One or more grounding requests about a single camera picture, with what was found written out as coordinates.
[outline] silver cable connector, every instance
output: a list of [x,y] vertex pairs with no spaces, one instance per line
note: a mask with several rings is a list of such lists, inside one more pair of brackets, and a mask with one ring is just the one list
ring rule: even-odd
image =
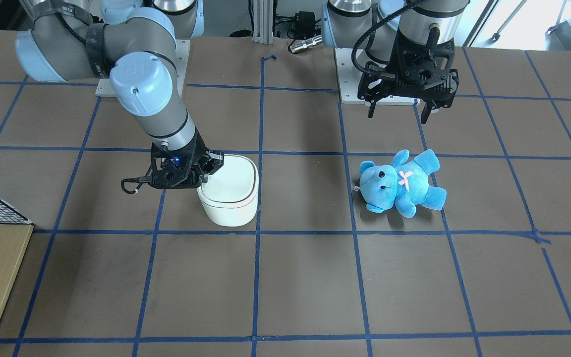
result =
[[299,42],[290,46],[290,52],[293,54],[298,54],[299,52],[303,52],[309,48],[315,47],[323,43],[323,36],[318,35],[314,36],[313,38],[306,39],[303,42]]

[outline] white lid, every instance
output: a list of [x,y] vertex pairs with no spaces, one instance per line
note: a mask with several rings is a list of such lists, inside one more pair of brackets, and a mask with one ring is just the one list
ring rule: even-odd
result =
[[197,189],[197,194],[207,205],[239,206],[254,197],[258,190],[257,180],[258,172],[250,159],[226,155],[224,165],[215,174],[208,176],[208,182]]

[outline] stuffed animal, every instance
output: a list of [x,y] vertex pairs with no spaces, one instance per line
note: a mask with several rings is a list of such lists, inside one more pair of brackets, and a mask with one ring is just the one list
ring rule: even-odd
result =
[[382,213],[396,205],[404,217],[415,215],[415,205],[441,210],[446,190],[429,185],[428,177],[440,169],[440,161],[429,149],[408,160],[408,150],[394,156],[391,165],[376,166],[372,161],[360,164],[360,190],[367,201],[367,210]]

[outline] container with lid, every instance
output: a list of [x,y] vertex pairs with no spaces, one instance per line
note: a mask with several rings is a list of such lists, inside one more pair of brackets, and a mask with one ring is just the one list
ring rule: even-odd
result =
[[244,226],[257,213],[259,171],[250,159],[226,155],[224,165],[208,182],[197,188],[197,195],[211,221],[226,227]]

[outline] teddy bear's body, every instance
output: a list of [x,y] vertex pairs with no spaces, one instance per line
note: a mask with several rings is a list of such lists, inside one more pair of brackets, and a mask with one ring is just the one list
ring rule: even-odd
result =
[[360,164],[360,187],[367,210],[382,213],[394,205],[404,217],[415,215],[416,205],[441,210],[446,190],[429,185],[429,175],[439,170],[440,161],[429,149],[408,160],[409,151],[394,156],[391,165],[376,166],[372,161]]

